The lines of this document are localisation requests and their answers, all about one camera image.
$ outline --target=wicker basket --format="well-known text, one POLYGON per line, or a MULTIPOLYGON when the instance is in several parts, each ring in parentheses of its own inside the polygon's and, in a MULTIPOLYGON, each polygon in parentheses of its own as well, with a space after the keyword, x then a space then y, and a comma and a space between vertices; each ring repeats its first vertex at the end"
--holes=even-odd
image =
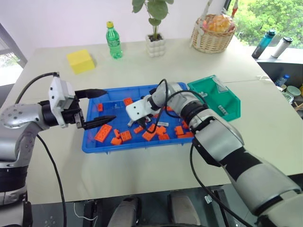
MULTIPOLYGON (((215 14, 208 14, 205 17, 205 20, 209 22, 214 18, 214 16, 215 14)), ((204 34, 201 36, 200 46, 197 47, 198 31, 194 28, 192 33, 193 47, 203 53, 220 53, 227 48, 235 30, 236 28, 230 32, 213 32, 203 29, 204 34)))

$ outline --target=green tray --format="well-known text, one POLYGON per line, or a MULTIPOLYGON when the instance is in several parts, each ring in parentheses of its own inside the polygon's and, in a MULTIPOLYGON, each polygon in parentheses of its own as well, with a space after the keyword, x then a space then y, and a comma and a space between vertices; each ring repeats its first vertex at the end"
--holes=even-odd
POLYGON ((215 75, 196 80, 187 84, 190 90, 200 93, 209 108, 214 110, 226 121, 241 116, 241 101, 215 75))

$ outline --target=orange lego brick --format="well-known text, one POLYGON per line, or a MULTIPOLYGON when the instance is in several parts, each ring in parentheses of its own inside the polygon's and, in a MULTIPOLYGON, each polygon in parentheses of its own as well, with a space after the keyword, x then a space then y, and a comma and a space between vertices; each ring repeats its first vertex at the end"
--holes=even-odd
MULTIPOLYGON (((155 124, 152 124, 152 125, 148 128, 148 131, 153 131, 154 127, 155 127, 155 124)), ((155 135, 156 135, 156 132, 154 132, 154 133, 149 133, 149 132, 146 131, 145 133, 143 133, 142 137, 143 137, 144 139, 146 139, 147 141, 151 141, 151 139, 152 139, 155 135)))
POLYGON ((159 140, 169 140, 169 135, 168 134, 163 134, 163 135, 159 135, 159 140))
POLYGON ((185 135, 178 135, 178 139, 190 138, 190 137, 194 137, 194 134, 191 131, 186 132, 185 135))
POLYGON ((120 133, 121 139, 123 142, 129 141, 132 139, 132 135, 129 130, 120 133))
POLYGON ((114 129, 114 134, 115 134, 115 136, 116 136, 118 139, 119 139, 120 136, 121 136, 118 129, 114 129))
POLYGON ((167 111, 174 111, 170 106, 166 107, 167 111))
POLYGON ((122 144, 122 139, 118 139, 116 137, 113 137, 113 139, 110 143, 113 144, 113 145, 120 145, 120 144, 122 144))
POLYGON ((99 112, 102 112, 102 111, 103 111, 103 104, 102 104, 102 103, 99 103, 99 104, 98 104, 98 111, 99 111, 99 112))
POLYGON ((125 98, 123 99, 123 102, 125 104, 125 106, 130 105, 133 103, 133 100, 131 98, 125 98))
POLYGON ((95 140, 98 140, 99 142, 103 143, 111 130, 112 126, 104 124, 98 131, 98 133, 95 135, 95 140))
POLYGON ((163 126, 157 127, 156 133, 157 133, 158 136, 163 135, 164 133, 166 133, 166 128, 163 127, 163 126))
POLYGON ((177 135, 177 136, 183 135, 183 134, 184 134, 183 129, 182 129, 181 126, 175 127, 175 132, 176 132, 176 135, 177 135))
POLYGON ((142 126, 139 126, 137 128, 134 129, 134 133, 138 134, 139 132, 141 132, 144 128, 142 126))
POLYGON ((186 124, 185 121, 182 121, 182 126, 183 126, 184 129, 188 129, 188 125, 186 124))

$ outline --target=blue water bottle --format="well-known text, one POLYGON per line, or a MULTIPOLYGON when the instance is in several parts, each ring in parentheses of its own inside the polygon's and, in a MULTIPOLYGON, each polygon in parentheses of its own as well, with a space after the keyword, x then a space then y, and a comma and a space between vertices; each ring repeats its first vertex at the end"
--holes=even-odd
POLYGON ((268 30, 263 38, 261 39, 260 43, 256 47, 254 53, 252 53, 253 58, 259 58, 260 55, 263 53, 265 48, 269 45, 273 37, 275 36, 276 32, 273 29, 268 30))

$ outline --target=cable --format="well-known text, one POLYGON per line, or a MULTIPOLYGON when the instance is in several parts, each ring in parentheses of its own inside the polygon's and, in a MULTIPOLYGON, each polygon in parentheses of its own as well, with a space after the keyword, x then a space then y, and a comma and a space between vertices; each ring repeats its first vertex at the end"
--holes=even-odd
MULTIPOLYGON (((22 91, 20 92, 18 98, 16 99, 15 101, 15 104, 18 104, 22 98, 22 96, 24 95, 24 93, 26 92, 26 90, 34 83, 36 82, 37 80, 43 78, 43 77, 47 77, 47 76, 54 76, 54 77, 60 77, 59 74, 57 72, 49 72, 49 73, 45 73, 45 74, 42 74, 40 76, 37 76, 36 78, 32 79, 28 84, 26 84, 26 86, 22 89, 22 91)), ((66 227, 66 224, 67 224, 67 217, 66 217, 66 204, 65 204, 65 199, 64 199, 64 194, 63 194, 63 188, 62 188, 62 183, 61 183, 61 179, 60 179, 60 176, 59 176, 59 172, 58 172, 58 169, 57 169, 57 166, 56 166, 56 163, 46 145, 46 143, 44 142, 44 140, 39 136, 37 135, 38 139, 41 141, 41 143, 43 144, 52 164, 53 164, 53 168, 55 170, 55 173, 56 173, 56 176, 57 176, 57 180, 58 180, 58 184, 59 184, 59 188, 60 188, 60 194, 61 194, 61 200, 62 200, 62 207, 63 207, 63 227, 66 227)))
POLYGON ((230 213, 232 216, 234 216, 239 222, 241 222, 243 225, 247 226, 247 227, 253 227, 251 224, 247 223, 245 220, 243 220, 242 218, 240 218, 237 214, 235 214, 232 210, 230 210, 228 207, 226 207, 199 179, 199 177, 196 174, 195 168, 194 168, 194 164, 193 164, 193 149, 194 149, 194 145, 191 144, 190 147, 190 154, 189 154, 189 161, 190 161, 190 167, 191 170, 196 178, 196 180, 198 181, 198 183, 201 185, 201 187, 213 198, 213 200, 215 200, 218 205, 223 208, 224 210, 226 210, 228 213, 230 213))
POLYGON ((15 101, 15 104, 18 104, 22 98, 22 96, 24 95, 24 93, 26 92, 26 90, 37 80, 43 78, 43 77, 47 77, 47 76, 54 76, 54 77, 59 77, 59 74, 56 72, 49 72, 49 73, 45 73, 42 74, 40 76, 37 76, 36 78, 32 79, 28 84, 26 84, 26 86, 22 89, 22 91, 20 92, 18 98, 15 101))
POLYGON ((58 169, 57 169, 57 165, 51 155, 51 153, 49 152, 49 149, 46 145, 46 143, 44 142, 44 140, 39 136, 37 135, 38 139, 41 141, 41 143, 43 144, 52 164, 53 164, 53 168, 55 169, 55 173, 56 173, 56 176, 57 176, 57 179, 58 179, 58 184, 59 184, 59 188, 60 188, 60 194, 61 194, 61 199, 62 199, 62 206, 63 206, 63 226, 66 227, 66 204, 65 204, 65 199, 64 199, 64 194, 63 194, 63 188, 62 188, 62 183, 61 183, 61 179, 60 179, 60 176, 59 176, 59 172, 58 172, 58 169))
POLYGON ((75 213, 75 215, 76 215, 77 217, 83 218, 83 219, 85 219, 85 220, 87 220, 87 221, 93 221, 93 220, 95 220, 94 226, 93 226, 93 227, 95 227, 95 224, 96 224, 96 222, 97 222, 97 220, 98 220, 98 215, 95 216, 94 218, 87 218, 87 217, 84 217, 84 216, 79 216, 79 215, 76 213, 75 203, 74 203, 74 213, 75 213))
POLYGON ((198 96, 199 98, 201 98, 201 99, 203 100, 204 104, 206 105, 206 107, 208 108, 208 105, 207 105, 206 100, 205 100, 199 93, 197 93, 196 91, 192 91, 192 90, 181 90, 181 91, 175 92, 175 93, 172 94, 170 97, 168 97, 168 91, 169 91, 169 90, 168 90, 168 83, 167 83, 167 80, 166 80, 166 79, 161 80, 160 83, 158 84, 158 86, 159 86, 162 82, 165 83, 165 103, 164 103, 164 107, 161 108, 161 109, 160 109, 160 112, 158 113, 158 117, 157 117, 157 119, 156 119, 156 123, 155 123, 154 129, 153 129, 152 131, 149 131, 147 128, 144 128, 144 129, 145 129, 148 133, 150 133, 150 134, 155 133, 155 131, 156 131, 156 129, 157 129, 157 126, 158 126, 158 122, 159 122, 160 117, 161 117, 161 114, 162 114, 162 112, 163 112, 163 109, 165 110, 165 112, 166 112, 166 114, 167 114, 168 116, 173 117, 173 118, 180 118, 179 116, 171 115, 171 114, 168 112, 168 110, 167 110, 167 102, 168 102, 172 97, 174 97, 174 96, 177 95, 177 94, 184 93, 184 92, 192 93, 192 94, 198 96))

